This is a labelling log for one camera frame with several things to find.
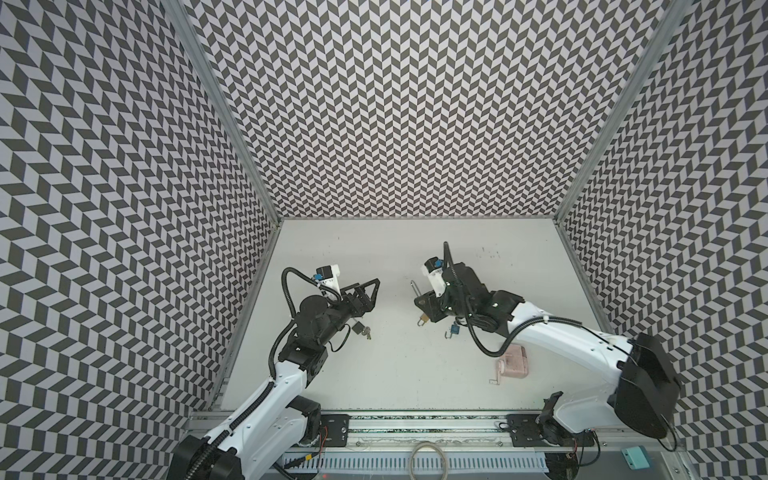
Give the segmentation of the brass long-shackle padlock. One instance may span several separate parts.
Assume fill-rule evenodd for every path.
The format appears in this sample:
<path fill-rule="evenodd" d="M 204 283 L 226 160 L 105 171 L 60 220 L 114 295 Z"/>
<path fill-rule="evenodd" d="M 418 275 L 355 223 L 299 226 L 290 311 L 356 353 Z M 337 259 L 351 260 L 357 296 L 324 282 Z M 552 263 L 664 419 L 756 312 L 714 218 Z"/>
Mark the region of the brass long-shackle padlock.
<path fill-rule="evenodd" d="M 411 286 L 411 289 L 413 290 L 413 293 L 414 293 L 414 305 L 419 309 L 420 316 L 422 314 L 426 314 L 425 311 L 423 310 L 423 305 L 422 305 L 423 294 L 421 293 L 421 290 L 419 289 L 417 283 L 414 280 L 410 281 L 410 286 Z"/>

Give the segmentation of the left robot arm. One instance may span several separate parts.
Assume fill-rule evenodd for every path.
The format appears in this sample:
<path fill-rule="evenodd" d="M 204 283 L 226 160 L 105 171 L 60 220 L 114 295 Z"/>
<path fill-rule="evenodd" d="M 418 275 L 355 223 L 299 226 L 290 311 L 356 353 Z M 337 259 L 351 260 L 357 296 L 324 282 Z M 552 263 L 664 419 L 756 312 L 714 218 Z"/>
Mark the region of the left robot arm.
<path fill-rule="evenodd" d="M 293 267 L 281 274 L 290 313 L 268 354 L 267 379 L 205 435 L 189 435 L 174 449 L 169 479 L 259 479 L 286 471 L 283 454 L 321 437 L 321 406 L 303 392 L 321 372 L 328 344 L 349 320 L 376 306 L 380 281 L 338 285 L 333 266 L 307 276 Z"/>

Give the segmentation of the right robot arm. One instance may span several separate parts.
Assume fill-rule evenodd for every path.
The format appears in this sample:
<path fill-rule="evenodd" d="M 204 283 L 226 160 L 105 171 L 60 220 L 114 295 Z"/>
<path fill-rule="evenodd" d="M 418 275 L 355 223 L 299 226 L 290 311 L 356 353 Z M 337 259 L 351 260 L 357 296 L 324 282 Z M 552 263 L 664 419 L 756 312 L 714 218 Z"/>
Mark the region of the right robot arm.
<path fill-rule="evenodd" d="M 431 286 L 414 300 L 424 322 L 452 318 L 492 359 L 503 359 L 521 341 L 596 376 L 595 386 L 557 390 L 545 399 L 535 420 L 545 443 L 581 443 L 603 427 L 626 427 L 657 441 L 676 435 L 672 420 L 682 382 L 658 337 L 627 338 L 553 315 L 520 295 L 489 290 L 463 262 L 432 257 L 421 271 Z"/>

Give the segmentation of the black padlock with keys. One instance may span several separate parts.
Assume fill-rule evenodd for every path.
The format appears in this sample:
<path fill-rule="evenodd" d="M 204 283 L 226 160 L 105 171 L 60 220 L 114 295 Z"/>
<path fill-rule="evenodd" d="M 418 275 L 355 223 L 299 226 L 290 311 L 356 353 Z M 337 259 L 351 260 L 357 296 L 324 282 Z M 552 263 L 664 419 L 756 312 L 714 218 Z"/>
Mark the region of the black padlock with keys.
<path fill-rule="evenodd" d="M 367 340 L 371 339 L 371 329 L 368 326 L 364 325 L 360 321 L 356 321 L 352 325 L 352 331 L 356 335 L 362 336 L 362 337 L 366 338 Z"/>

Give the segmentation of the pink padlock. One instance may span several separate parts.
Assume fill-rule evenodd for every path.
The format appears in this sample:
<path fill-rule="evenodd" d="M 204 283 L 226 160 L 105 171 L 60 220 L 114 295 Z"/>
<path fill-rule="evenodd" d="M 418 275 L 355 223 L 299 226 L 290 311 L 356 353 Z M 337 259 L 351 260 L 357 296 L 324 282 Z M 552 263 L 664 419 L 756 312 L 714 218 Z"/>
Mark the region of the pink padlock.
<path fill-rule="evenodd" d="M 499 385 L 503 378 L 522 379 L 527 377 L 528 374 L 529 364 L 525 348 L 522 345 L 512 344 L 495 361 L 494 374 L 489 379 L 489 383 L 491 385 Z"/>

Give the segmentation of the teal box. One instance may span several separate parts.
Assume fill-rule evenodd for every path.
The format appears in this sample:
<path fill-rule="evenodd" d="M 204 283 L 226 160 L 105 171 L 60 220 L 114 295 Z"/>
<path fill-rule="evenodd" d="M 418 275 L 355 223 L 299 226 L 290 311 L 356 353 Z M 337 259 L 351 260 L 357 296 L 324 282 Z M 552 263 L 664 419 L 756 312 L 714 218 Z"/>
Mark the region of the teal box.
<path fill-rule="evenodd" d="M 630 470 L 645 470 L 651 467 L 648 452 L 642 446 L 623 448 L 621 454 Z"/>

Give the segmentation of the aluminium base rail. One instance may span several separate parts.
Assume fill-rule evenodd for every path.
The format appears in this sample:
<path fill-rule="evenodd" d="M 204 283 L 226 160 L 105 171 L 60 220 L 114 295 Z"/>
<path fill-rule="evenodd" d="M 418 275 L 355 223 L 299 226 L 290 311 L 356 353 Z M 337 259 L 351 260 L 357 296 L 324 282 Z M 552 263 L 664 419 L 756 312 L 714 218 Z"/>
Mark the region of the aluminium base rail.
<path fill-rule="evenodd" d="M 684 446 L 676 432 L 661 440 L 627 427 L 600 427 L 593 434 L 546 434 L 532 411 L 323 411 L 322 427 L 338 447 L 402 447 L 427 440 L 470 448 L 602 448 L 643 446 L 663 451 Z"/>

